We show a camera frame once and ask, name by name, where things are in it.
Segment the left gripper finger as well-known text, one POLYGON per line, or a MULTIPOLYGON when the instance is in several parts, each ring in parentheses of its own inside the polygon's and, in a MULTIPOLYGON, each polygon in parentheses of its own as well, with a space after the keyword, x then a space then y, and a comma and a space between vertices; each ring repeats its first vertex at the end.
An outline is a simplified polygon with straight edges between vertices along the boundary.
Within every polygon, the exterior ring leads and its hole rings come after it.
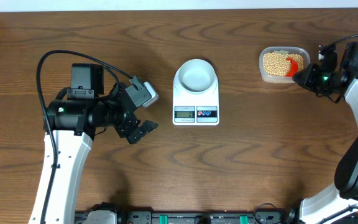
POLYGON ((157 128, 157 123, 145 120, 144 123, 141 126, 138 126, 135 130, 135 143, 139 142, 145 135, 157 128))
POLYGON ((144 85, 144 82, 139 77, 135 76, 130 79, 130 83, 131 85, 126 88, 126 92, 138 108, 150 99, 150 95, 144 85))

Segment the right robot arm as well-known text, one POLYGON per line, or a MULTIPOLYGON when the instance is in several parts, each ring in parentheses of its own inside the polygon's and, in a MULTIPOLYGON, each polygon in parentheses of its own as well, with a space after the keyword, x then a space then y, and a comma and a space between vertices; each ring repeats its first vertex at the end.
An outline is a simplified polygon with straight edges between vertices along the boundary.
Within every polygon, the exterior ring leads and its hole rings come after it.
MULTIPOLYGON (((319 48, 319 63, 311 63, 292 77, 300 87, 318 97, 344 100, 358 128, 358 42, 347 43, 342 59, 336 43, 319 48)), ((300 200, 290 210, 287 223, 352 223, 358 212, 358 136, 339 161, 334 182, 318 194, 300 200)))

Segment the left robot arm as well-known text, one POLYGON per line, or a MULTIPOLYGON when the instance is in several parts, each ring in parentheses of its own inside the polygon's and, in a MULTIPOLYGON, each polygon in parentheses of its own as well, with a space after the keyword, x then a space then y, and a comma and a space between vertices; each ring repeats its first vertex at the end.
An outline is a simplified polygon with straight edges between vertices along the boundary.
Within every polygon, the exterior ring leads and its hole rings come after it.
POLYGON ((74 223, 81 175, 97 128, 112 126, 120 138, 135 144, 158 126, 134 114, 158 99, 151 84, 132 77, 129 86, 116 82, 104 95, 105 71, 102 65, 74 63, 70 87, 46 109, 44 164, 30 223, 74 223))

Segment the red measuring scoop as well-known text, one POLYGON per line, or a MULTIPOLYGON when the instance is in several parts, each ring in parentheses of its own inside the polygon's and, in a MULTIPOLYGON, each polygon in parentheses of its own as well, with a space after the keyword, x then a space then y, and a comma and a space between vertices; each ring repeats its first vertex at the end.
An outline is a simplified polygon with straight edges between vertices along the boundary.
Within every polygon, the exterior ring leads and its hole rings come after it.
POLYGON ((286 77, 292 77, 298 72, 298 63, 295 59, 290 57, 287 57, 286 60, 290 62, 290 69, 287 72, 286 77))

